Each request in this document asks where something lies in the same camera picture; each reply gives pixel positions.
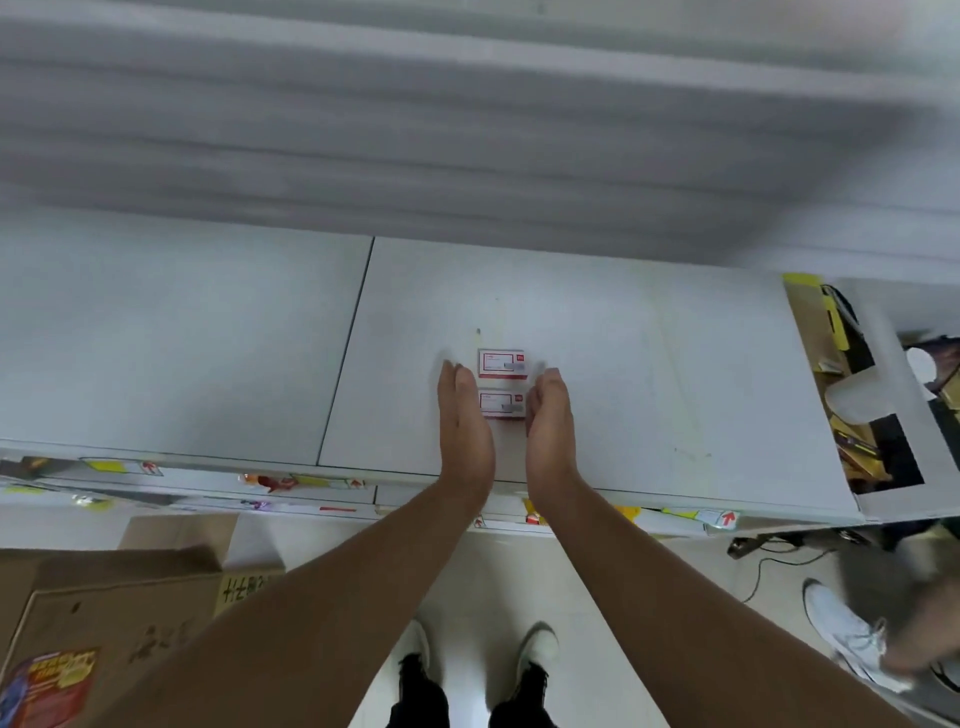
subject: person's left hand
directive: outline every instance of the person's left hand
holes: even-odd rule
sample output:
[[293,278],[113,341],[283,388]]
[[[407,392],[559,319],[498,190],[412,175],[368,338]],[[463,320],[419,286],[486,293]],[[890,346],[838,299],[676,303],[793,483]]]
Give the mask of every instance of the person's left hand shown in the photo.
[[480,412],[473,372],[460,364],[444,362],[437,382],[440,402],[441,480],[477,487],[493,487],[496,455],[490,425]]

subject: black pants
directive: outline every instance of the black pants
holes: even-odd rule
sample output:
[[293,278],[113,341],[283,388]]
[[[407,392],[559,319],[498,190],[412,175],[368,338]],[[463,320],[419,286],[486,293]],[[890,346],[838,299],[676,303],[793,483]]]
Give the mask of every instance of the black pants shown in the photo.
[[[542,667],[531,665],[514,696],[493,709],[490,728],[556,728],[543,708],[546,677]],[[400,702],[387,728],[450,728],[444,689],[426,676],[416,655],[400,663]]]

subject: forearm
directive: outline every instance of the forearm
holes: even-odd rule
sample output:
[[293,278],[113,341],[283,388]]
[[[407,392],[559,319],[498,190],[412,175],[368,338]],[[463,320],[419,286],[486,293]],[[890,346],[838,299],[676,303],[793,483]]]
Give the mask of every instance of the forearm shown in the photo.
[[273,725],[282,705],[347,726],[486,495],[438,481],[219,617],[100,725]]
[[673,728],[910,725],[636,528],[579,476],[549,494],[540,512]]

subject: person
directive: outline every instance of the person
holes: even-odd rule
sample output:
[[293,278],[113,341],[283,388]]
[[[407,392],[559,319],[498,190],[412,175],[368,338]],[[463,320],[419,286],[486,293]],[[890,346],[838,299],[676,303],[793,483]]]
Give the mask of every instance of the person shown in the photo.
[[[445,362],[437,395],[442,466],[433,485],[215,619],[96,724],[344,728],[396,646],[402,696],[391,724],[445,728],[446,700],[427,677],[430,653],[411,621],[483,507],[495,454],[473,374]],[[672,728],[911,725],[828,657],[643,533],[585,482],[569,394],[556,369],[537,377],[529,395],[526,471],[530,498]],[[493,728],[552,724],[543,690],[557,646],[546,629],[535,629],[531,639],[515,696],[492,711]]]
[[960,650],[960,578],[930,585],[903,627],[892,637],[886,621],[871,625],[819,582],[804,587],[810,624],[863,680],[892,692],[907,692],[930,668],[948,690],[960,692],[940,660]]

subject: beige floor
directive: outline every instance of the beige floor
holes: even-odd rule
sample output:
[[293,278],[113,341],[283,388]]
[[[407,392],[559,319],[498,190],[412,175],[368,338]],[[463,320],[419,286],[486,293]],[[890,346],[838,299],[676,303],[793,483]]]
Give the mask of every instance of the beige floor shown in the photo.
[[[349,524],[318,527],[314,519],[243,521],[231,559],[250,559],[272,543],[293,567],[340,543]],[[735,562],[726,540],[672,542],[688,563],[738,598],[756,583],[757,552]],[[817,551],[777,556],[805,561]],[[839,589],[834,555],[808,567],[763,566],[752,606],[800,639],[827,651],[804,614],[801,591],[813,577]],[[450,704],[451,725],[482,728],[490,707],[511,691],[519,641],[538,620],[557,632],[562,659],[550,670],[546,707],[560,725],[666,726],[636,678],[607,624],[552,539],[468,533],[420,609]],[[396,701],[396,682],[381,670],[352,725],[382,728]]]

